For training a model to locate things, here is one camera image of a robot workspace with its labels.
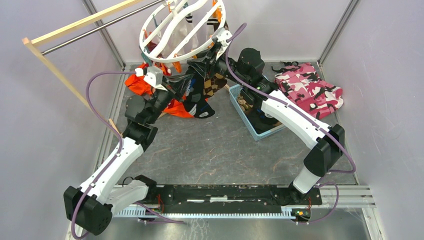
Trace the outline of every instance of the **pink camouflage bag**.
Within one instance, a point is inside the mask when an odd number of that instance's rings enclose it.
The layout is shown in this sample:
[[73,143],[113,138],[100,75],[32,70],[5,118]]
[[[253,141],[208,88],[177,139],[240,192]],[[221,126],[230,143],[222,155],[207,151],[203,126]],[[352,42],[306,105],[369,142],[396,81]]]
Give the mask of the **pink camouflage bag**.
[[323,119],[342,107],[343,90],[320,78],[310,63],[290,65],[275,75],[284,95],[316,119]]

